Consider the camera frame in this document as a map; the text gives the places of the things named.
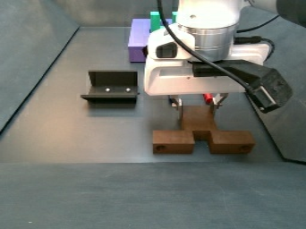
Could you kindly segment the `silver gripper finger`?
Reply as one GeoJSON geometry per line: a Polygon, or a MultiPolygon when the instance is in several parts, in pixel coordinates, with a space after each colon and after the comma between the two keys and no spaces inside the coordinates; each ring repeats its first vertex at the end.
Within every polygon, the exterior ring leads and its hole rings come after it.
{"type": "Polygon", "coordinates": [[[222,107],[222,102],[228,97],[229,97],[228,93],[218,93],[213,97],[213,102],[212,102],[212,105],[210,105],[210,110],[212,110],[213,114],[216,114],[218,109],[222,107]]]}
{"type": "Polygon", "coordinates": [[[178,120],[182,120],[184,117],[184,100],[178,95],[170,95],[169,101],[172,107],[177,110],[178,120]]]}

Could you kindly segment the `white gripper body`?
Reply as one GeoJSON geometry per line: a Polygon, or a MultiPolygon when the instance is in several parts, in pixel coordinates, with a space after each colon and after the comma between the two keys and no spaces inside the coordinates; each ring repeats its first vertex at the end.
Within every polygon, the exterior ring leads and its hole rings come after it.
{"type": "MultiPolygon", "coordinates": [[[[193,49],[196,39],[190,34],[173,27],[174,33],[193,49]]],[[[149,37],[149,55],[145,65],[145,91],[152,96],[185,95],[205,93],[234,93],[245,92],[241,86],[228,76],[196,77],[193,65],[188,62],[192,54],[176,43],[166,34],[166,29],[154,31],[149,37]],[[157,48],[161,45],[177,45],[176,58],[158,58],[157,48]]],[[[268,44],[232,45],[230,54],[225,60],[246,60],[254,64],[264,65],[269,53],[268,44]]]]}

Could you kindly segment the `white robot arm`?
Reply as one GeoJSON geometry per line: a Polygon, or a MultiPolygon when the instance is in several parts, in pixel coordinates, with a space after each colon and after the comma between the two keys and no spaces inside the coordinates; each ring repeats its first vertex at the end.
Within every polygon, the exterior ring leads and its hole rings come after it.
{"type": "Polygon", "coordinates": [[[281,108],[292,88],[264,66],[269,45],[236,36],[246,6],[276,13],[306,28],[306,0],[180,0],[174,24],[149,37],[145,91],[152,96],[246,92],[262,113],[281,108]]]}

